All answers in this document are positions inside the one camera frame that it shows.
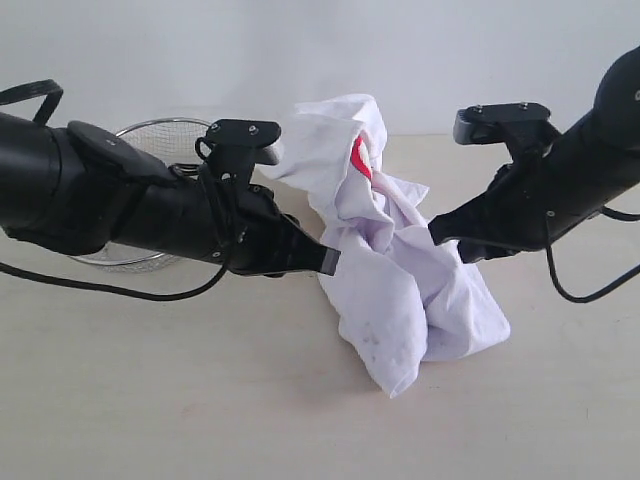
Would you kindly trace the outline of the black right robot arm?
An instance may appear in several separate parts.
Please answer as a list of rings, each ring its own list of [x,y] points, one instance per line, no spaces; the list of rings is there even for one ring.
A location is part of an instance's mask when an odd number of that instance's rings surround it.
[[[486,190],[434,217],[435,244],[456,242],[463,262],[540,251],[639,183],[639,51],[606,71],[591,109],[565,132],[534,102],[458,111],[460,145],[506,146],[511,161]]]

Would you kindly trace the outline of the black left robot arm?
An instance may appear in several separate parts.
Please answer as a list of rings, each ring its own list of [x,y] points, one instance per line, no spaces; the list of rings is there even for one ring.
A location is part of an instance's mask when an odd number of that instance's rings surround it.
[[[221,119],[194,177],[81,121],[1,118],[1,226],[16,240],[82,256],[108,243],[226,264],[238,275],[335,272],[339,252],[309,236],[251,180],[273,165],[280,126]]]

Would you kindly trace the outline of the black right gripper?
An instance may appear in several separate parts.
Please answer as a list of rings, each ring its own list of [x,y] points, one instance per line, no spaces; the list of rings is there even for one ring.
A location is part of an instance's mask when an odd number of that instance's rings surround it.
[[[482,195],[436,215],[435,245],[458,241],[463,263],[544,249],[625,192],[625,152],[559,151],[513,167]]]

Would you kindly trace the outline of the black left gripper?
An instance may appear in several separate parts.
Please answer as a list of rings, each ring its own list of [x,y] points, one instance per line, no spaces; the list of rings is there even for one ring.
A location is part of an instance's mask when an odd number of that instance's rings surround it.
[[[172,188],[148,187],[134,208],[134,245],[207,263],[228,261],[241,276],[334,276],[341,255],[282,213],[270,190],[206,173]]]

